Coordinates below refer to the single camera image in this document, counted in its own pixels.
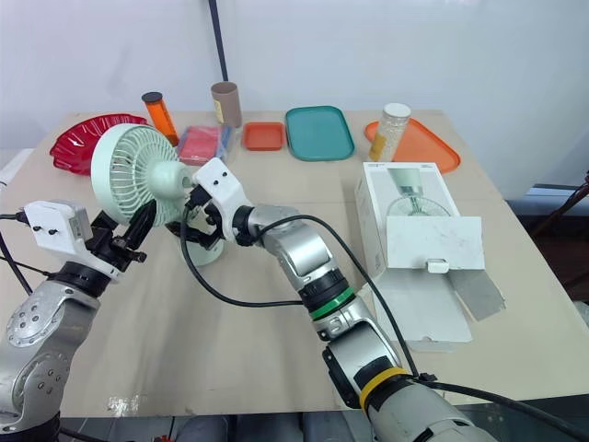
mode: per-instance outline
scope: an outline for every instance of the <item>orange tray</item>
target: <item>orange tray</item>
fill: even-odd
[[[364,128],[371,143],[375,139],[378,122]],[[409,163],[435,163],[440,172],[451,172],[460,166],[460,155],[436,134],[415,119],[409,118],[407,129],[398,144],[393,161]]]
[[[280,150],[284,138],[281,122],[248,122],[243,128],[242,143],[249,150]]]

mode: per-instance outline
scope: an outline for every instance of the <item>red plastic plate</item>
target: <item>red plastic plate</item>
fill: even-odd
[[[100,115],[84,122],[79,122],[59,135],[49,151],[53,165],[58,169],[69,170],[78,175],[90,175],[92,154],[98,139],[110,127],[123,122],[147,124],[143,117],[129,113]]]

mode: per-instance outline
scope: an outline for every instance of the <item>black cable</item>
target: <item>black cable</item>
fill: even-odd
[[[0,260],[8,262],[8,260],[4,256],[0,256]],[[15,264],[18,267],[22,267],[23,269],[32,270],[33,272],[40,273],[43,276],[50,277],[50,276],[53,276],[54,275],[54,273],[46,272],[44,270],[38,269],[37,267],[33,267],[32,265],[25,264],[24,262],[15,261]]]
[[[338,233],[333,229],[333,227],[331,227],[328,223],[323,221],[321,218],[317,218],[316,216],[312,216],[312,215],[288,216],[284,219],[281,219],[280,221],[276,221],[275,223],[268,224],[265,228],[261,229],[260,232],[258,233],[258,235],[254,238],[254,242],[259,241],[261,239],[261,237],[268,230],[271,230],[271,229],[273,229],[277,226],[280,226],[282,224],[296,221],[297,219],[306,219],[307,221],[313,221],[314,223],[317,223],[317,224],[323,226],[331,234],[331,236],[334,237],[340,243],[341,247],[344,249],[344,251],[348,254],[350,259],[352,260],[353,265],[355,265],[356,269],[358,269],[358,272],[360,272],[360,274],[362,275],[364,280],[368,283],[368,285],[370,285],[370,288],[372,288],[372,291],[376,295],[378,302],[380,303],[380,305],[383,307],[383,310],[387,314],[387,318],[388,318],[390,324],[393,326],[393,330],[395,331],[395,334],[397,335],[398,344],[401,346],[401,350],[403,351],[403,354],[405,355],[405,358],[407,359],[407,363],[409,364],[411,373],[413,374],[414,377],[418,377],[420,375],[420,373],[417,370],[417,367],[415,366],[415,361],[413,361],[413,357],[411,356],[411,353],[409,351],[409,347],[407,346],[407,343],[405,342],[405,338],[403,338],[403,334],[401,333],[401,330],[398,327],[398,324],[395,321],[395,318],[393,317],[393,313],[390,311],[390,308],[388,307],[387,302],[385,301],[383,296],[380,294],[380,291],[378,290],[378,288],[376,288],[376,284],[374,283],[374,281],[372,280],[372,278],[370,277],[368,272],[364,269],[364,267],[360,264],[360,262],[358,261],[356,256],[353,254],[353,251],[350,249],[350,247],[348,247],[346,242],[341,238],[340,235],[338,235]]]
[[[279,307],[279,306],[301,306],[303,305],[303,301],[272,301],[272,302],[246,302],[246,301],[239,301],[237,299],[233,299],[231,297],[226,297],[225,295],[218,292],[214,287],[212,287],[206,280],[202,277],[194,262],[192,262],[192,258],[188,252],[188,245],[186,243],[186,232],[188,230],[188,215],[190,213],[190,209],[186,207],[184,209],[184,214],[182,215],[182,219],[180,220],[180,248],[182,249],[182,256],[184,257],[184,261],[188,265],[188,268],[191,270],[192,274],[196,278],[196,280],[204,287],[204,289],[209,292],[211,295],[216,297],[217,299],[226,302],[227,304],[231,304],[233,306],[238,307],[252,307],[252,308],[262,308],[262,307]]]
[[[172,416],[172,423],[169,425],[169,431],[167,432],[167,438],[172,440],[172,430],[174,429],[174,423],[176,422],[176,416]]]
[[[216,0],[209,0],[209,9],[211,9],[211,21],[213,22],[214,41],[217,45],[217,55],[221,65],[221,75],[223,81],[229,81],[227,76],[227,65],[225,64],[225,51],[223,50],[223,38],[221,37],[221,25],[219,24],[219,11],[217,10]]]
[[[474,398],[479,398],[485,401],[498,403],[507,408],[511,408],[512,410],[517,410],[518,412],[534,417],[538,419],[538,421],[541,421],[546,425],[549,425],[553,428],[556,428],[557,430],[560,430],[565,435],[573,437],[577,440],[582,440],[583,442],[589,441],[589,433],[585,432],[581,428],[571,425],[565,420],[560,419],[559,417],[543,412],[542,410],[539,410],[538,408],[528,405],[526,403],[514,401],[513,399],[506,398],[499,394],[489,393],[485,390],[472,389],[470,387],[463,387],[461,385],[445,384],[443,382],[431,382],[424,380],[417,380],[417,382],[420,382],[422,385],[425,385],[426,387],[429,387],[431,389],[466,394],[467,396],[472,396]]]
[[[74,439],[77,439],[77,440],[82,440],[82,441],[84,441],[84,442],[107,442],[106,440],[103,440],[103,439],[98,439],[98,438],[96,438],[96,437],[92,437],[92,436],[83,435],[83,434],[81,434],[81,433],[77,433],[77,432],[76,432],[76,431],[74,431],[74,430],[69,430],[69,429],[67,429],[67,428],[63,428],[63,427],[61,427],[61,428],[59,429],[59,432],[60,432],[62,435],[66,435],[66,436],[69,436],[69,437],[73,437]]]
[[[16,220],[17,216],[16,215],[0,215],[0,219]],[[27,295],[30,295],[31,293],[33,293],[32,289],[30,288],[29,283],[25,279],[25,276],[22,274],[22,272],[18,268],[15,260],[12,259],[12,255],[10,254],[10,251],[8,250],[8,247],[6,246],[6,243],[4,242],[4,238],[2,237],[2,233],[0,233],[0,251],[2,251],[2,254],[5,257],[6,262],[8,262],[10,269],[12,269],[12,272],[15,274],[15,277],[18,279],[18,281],[20,282],[22,287],[25,289],[25,292],[27,292]]]

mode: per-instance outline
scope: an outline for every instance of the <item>robotic arm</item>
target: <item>robotic arm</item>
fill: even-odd
[[[381,442],[492,442],[466,416],[429,388],[413,382],[364,302],[341,274],[317,232],[300,220],[260,231],[295,209],[252,206],[220,160],[193,177],[187,203],[201,207],[216,230],[202,234],[208,248],[221,238],[257,245],[275,256],[313,321],[329,375],[344,402],[361,408]],[[25,212],[38,244],[66,259],[12,315],[0,343],[0,441],[56,440],[59,408],[75,351],[86,339],[98,297],[116,282],[154,223],[156,203],[133,217],[125,235],[101,214],[64,202],[36,202]]]
[[[327,342],[323,359],[338,393],[349,407],[365,412],[379,441],[495,440],[436,392],[407,376],[390,341],[354,294],[315,229],[295,220],[259,238],[263,228],[298,215],[295,209],[251,207],[241,185],[221,161],[207,163],[193,180],[199,186],[190,204],[216,207],[209,213],[217,231],[244,246],[257,240],[276,257],[308,310],[319,339]]]
[[[116,283],[156,216],[156,202],[137,211],[122,237],[106,214],[90,225],[86,210],[63,201],[35,202],[25,214],[40,247],[65,260],[12,314],[0,343],[0,441],[54,441],[75,351],[98,312],[98,297]]]

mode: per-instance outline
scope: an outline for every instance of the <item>glass jar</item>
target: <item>glass jar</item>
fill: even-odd
[[[392,161],[398,143],[405,132],[411,108],[406,104],[388,103],[383,116],[378,122],[375,140],[370,147],[370,159],[373,161]]]

